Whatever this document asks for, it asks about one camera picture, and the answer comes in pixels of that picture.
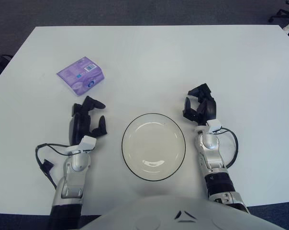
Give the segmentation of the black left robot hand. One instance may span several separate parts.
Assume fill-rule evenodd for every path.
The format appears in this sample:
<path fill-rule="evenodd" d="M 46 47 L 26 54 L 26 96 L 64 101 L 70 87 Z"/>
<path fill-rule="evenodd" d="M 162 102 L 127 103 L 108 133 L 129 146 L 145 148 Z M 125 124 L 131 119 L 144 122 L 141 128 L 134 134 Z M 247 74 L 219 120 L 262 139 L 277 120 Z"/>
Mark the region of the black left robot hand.
<path fill-rule="evenodd" d="M 75 103 L 72 106 L 72 119 L 69 123 L 69 143 L 71 146 L 78 145 L 84 136 L 92 138 L 102 137 L 107 134 L 105 117 L 99 119 L 97 128 L 90 130 L 91 116 L 89 112 L 93 109 L 105 109 L 106 105 L 87 96 L 83 104 Z"/>

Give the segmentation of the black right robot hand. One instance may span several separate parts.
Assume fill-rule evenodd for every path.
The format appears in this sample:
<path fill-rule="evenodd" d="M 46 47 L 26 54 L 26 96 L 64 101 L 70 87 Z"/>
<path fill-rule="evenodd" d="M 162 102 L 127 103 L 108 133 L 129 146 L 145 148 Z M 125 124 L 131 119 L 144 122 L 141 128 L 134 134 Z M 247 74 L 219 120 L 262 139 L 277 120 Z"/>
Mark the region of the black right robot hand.
<path fill-rule="evenodd" d="M 206 125 L 208 120 L 216 119 L 216 101 L 206 83 L 188 91 L 188 95 L 198 98 L 200 104 L 197 110 L 194 110 L 191 108 L 190 99 L 186 97 L 182 111 L 186 119 L 196 122 L 199 126 Z"/>

